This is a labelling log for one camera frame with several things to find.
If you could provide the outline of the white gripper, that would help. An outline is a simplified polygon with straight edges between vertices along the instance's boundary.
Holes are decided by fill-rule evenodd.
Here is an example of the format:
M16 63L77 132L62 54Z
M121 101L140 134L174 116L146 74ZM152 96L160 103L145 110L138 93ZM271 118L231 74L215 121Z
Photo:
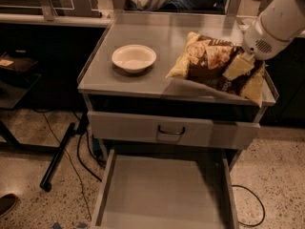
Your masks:
M261 22L261 17L258 16L244 33L242 49L246 53L238 54L223 76L234 80L254 67L254 59L271 59L286 49L290 43L290 40L276 38L268 32Z

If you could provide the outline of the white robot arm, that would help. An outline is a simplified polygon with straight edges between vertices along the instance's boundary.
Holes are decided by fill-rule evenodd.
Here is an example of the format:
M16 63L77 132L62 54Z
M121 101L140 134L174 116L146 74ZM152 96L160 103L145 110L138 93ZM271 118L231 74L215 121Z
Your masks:
M305 0L273 0L245 31L239 53L223 76L234 80L256 60L275 57L305 30Z

